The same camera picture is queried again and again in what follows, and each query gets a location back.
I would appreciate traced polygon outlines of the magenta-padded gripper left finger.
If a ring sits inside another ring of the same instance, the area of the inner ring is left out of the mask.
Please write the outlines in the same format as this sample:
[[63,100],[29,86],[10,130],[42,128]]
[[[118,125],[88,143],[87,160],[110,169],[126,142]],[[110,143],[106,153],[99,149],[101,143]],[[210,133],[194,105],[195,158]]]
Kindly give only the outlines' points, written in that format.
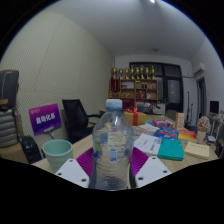
[[77,159],[68,159],[55,173],[67,181],[88,188],[94,171],[93,149],[90,148]]

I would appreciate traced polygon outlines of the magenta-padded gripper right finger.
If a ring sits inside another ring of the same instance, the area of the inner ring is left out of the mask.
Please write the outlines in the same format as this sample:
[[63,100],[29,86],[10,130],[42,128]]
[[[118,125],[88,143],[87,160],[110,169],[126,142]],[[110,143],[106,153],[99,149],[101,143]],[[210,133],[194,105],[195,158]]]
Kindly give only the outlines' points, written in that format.
[[131,171],[137,188],[146,186],[171,174],[158,157],[147,156],[136,147],[133,148]]

